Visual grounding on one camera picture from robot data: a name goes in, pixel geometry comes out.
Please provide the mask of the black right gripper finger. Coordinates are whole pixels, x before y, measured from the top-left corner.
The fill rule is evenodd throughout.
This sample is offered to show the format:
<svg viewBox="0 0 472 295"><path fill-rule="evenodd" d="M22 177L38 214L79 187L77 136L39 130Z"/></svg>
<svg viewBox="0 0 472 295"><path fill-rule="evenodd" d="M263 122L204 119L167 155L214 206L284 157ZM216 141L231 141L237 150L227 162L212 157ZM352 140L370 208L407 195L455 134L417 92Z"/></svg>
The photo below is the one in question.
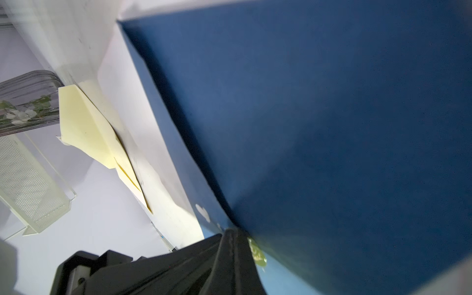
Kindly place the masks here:
<svg viewBox="0 0 472 295"><path fill-rule="evenodd" d="M53 295L264 295L247 235L227 229L174 252L132 257L78 251L57 268Z"/></svg>

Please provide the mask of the dark blue envelope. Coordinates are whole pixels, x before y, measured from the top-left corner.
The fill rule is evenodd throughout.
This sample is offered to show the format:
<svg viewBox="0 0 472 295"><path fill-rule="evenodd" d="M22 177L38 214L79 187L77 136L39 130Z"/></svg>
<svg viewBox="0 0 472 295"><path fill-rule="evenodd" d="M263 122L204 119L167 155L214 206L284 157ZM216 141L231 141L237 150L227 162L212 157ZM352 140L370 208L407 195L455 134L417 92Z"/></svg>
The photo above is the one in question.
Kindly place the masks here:
<svg viewBox="0 0 472 295"><path fill-rule="evenodd" d="M119 20L208 234L270 295L470 294L470 1L131 1Z"/></svg>

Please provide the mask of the white sheet of paper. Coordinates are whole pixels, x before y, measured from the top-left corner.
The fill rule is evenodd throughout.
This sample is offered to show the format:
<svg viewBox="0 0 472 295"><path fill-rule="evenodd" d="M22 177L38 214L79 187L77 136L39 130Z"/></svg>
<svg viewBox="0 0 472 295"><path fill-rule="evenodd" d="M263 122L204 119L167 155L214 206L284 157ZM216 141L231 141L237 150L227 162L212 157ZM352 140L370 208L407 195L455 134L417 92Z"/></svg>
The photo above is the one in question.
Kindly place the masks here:
<svg viewBox="0 0 472 295"><path fill-rule="evenodd" d="M112 124L129 156L147 201L145 212L155 228L178 248L204 239L116 23L97 78L102 94L118 116Z"/></svg>

